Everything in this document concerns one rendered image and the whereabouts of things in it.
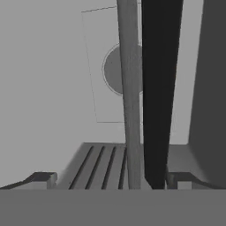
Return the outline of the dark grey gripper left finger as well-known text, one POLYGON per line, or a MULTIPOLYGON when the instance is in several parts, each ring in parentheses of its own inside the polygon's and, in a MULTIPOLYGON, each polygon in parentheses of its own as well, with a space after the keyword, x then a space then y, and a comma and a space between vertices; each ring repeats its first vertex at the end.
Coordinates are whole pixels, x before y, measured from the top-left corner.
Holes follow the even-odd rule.
POLYGON ((26 179, 0 187, 0 190, 48 190, 57 184, 56 172, 35 172, 26 179))

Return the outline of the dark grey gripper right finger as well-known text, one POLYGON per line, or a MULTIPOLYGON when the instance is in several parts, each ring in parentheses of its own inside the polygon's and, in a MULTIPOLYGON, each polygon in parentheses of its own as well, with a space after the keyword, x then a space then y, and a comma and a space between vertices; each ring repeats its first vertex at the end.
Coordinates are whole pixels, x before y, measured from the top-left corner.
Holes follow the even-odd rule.
POLYGON ((190 172, 170 172, 166 176, 166 185, 171 190, 226 190, 226 187, 201 181, 190 172))

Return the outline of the black oven door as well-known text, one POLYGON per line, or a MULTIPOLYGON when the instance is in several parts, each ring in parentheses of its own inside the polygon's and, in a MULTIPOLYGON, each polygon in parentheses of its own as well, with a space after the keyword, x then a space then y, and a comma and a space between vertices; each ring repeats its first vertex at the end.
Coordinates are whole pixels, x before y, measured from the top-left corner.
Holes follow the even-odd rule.
POLYGON ((165 187, 184 0, 142 0, 144 174, 165 187))

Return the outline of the grey slatted vent panel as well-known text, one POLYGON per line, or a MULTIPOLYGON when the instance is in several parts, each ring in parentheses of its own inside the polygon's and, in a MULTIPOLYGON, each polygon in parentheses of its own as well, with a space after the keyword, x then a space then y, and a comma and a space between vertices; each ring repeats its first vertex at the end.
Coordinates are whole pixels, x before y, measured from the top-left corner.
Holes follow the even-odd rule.
POLYGON ((123 143, 82 143, 57 180, 57 189, 127 190, 126 149, 123 143))

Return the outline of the dark grey cupboard panel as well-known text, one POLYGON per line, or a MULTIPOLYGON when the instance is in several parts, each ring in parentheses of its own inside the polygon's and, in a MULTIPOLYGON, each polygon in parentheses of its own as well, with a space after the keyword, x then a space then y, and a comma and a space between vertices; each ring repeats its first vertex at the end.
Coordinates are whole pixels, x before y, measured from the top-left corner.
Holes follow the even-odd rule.
POLYGON ((226 0, 184 0, 170 142, 226 188, 226 0))

